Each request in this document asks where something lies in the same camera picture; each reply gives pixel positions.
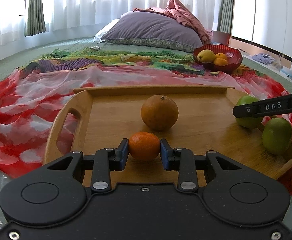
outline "pink blanket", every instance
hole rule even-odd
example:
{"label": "pink blanket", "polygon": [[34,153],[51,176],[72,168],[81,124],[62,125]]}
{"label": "pink blanket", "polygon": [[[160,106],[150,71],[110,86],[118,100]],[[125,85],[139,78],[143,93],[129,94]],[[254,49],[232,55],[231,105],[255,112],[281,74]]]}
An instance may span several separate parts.
{"label": "pink blanket", "polygon": [[168,0],[166,9],[152,7],[146,10],[136,8],[133,11],[158,12],[173,18],[185,27],[192,28],[198,34],[203,44],[210,44],[213,37],[213,31],[206,30],[200,21],[179,0]]}

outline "round silver bolt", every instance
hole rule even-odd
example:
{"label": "round silver bolt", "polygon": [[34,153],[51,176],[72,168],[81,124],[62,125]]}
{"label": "round silver bolt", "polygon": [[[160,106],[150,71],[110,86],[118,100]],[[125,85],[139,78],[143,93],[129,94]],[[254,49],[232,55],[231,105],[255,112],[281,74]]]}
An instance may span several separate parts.
{"label": "round silver bolt", "polygon": [[280,232],[275,232],[271,235],[271,240],[279,240],[281,238]]}
{"label": "round silver bolt", "polygon": [[142,187],[141,191],[142,192],[149,192],[150,189],[149,189],[149,187]]}
{"label": "round silver bolt", "polygon": [[193,189],[196,187],[196,184],[191,181],[185,181],[181,183],[182,189]]}
{"label": "round silver bolt", "polygon": [[18,240],[19,239],[19,234],[17,232],[10,232],[8,234],[8,236],[10,237],[10,239],[12,240]]}
{"label": "round silver bolt", "polygon": [[95,189],[106,189],[108,188],[108,183],[105,181],[97,181],[93,184],[93,188]]}

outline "silver screw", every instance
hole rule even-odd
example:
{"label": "silver screw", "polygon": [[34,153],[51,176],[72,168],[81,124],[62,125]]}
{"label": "silver screw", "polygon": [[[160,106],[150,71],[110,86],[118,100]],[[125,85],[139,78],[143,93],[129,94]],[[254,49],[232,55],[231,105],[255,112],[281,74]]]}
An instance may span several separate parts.
{"label": "silver screw", "polygon": [[196,187],[196,184],[191,181],[185,181],[181,183],[182,189],[193,189]]}
{"label": "silver screw", "polygon": [[8,236],[10,237],[10,239],[12,240],[18,240],[19,239],[19,234],[17,232],[10,232],[8,234]]}
{"label": "silver screw", "polygon": [[141,191],[142,191],[142,192],[149,192],[150,189],[149,189],[148,187],[142,187]]}
{"label": "silver screw", "polygon": [[93,188],[95,189],[106,189],[108,188],[108,183],[105,181],[97,181],[93,184]]}
{"label": "silver screw", "polygon": [[271,235],[271,240],[279,240],[281,238],[280,232],[275,232]]}

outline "purple pillow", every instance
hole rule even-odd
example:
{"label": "purple pillow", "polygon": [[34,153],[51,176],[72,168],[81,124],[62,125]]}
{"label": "purple pillow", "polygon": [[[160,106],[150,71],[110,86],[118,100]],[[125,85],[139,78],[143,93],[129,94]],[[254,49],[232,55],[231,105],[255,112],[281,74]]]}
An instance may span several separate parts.
{"label": "purple pillow", "polygon": [[190,53],[203,45],[193,29],[170,17],[151,12],[127,13],[101,39],[114,44],[151,46]]}

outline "wooden tray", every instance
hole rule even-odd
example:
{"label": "wooden tray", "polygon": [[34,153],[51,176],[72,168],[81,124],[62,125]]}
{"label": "wooden tray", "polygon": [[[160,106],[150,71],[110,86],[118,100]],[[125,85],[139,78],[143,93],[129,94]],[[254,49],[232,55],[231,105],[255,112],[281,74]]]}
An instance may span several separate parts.
{"label": "wooden tray", "polygon": [[[171,97],[179,109],[175,125],[168,131],[155,132],[166,138],[171,147],[191,149],[204,155],[218,151],[248,167],[278,179],[292,167],[292,144],[284,156],[267,153],[261,142],[263,125],[247,130],[239,126],[233,107],[246,93],[228,87],[212,86],[138,86],[75,89],[73,96],[56,116],[50,131],[43,164],[62,156],[56,146],[68,113],[78,119],[72,150],[85,155],[102,148],[116,148],[123,138],[139,131],[152,132],[142,121],[140,111],[151,95]],[[177,182],[176,171],[165,171],[160,157],[142,162],[128,157],[124,171],[112,171],[112,186],[117,182]],[[91,171],[83,185],[89,186]],[[199,186],[206,182],[198,171]]]}

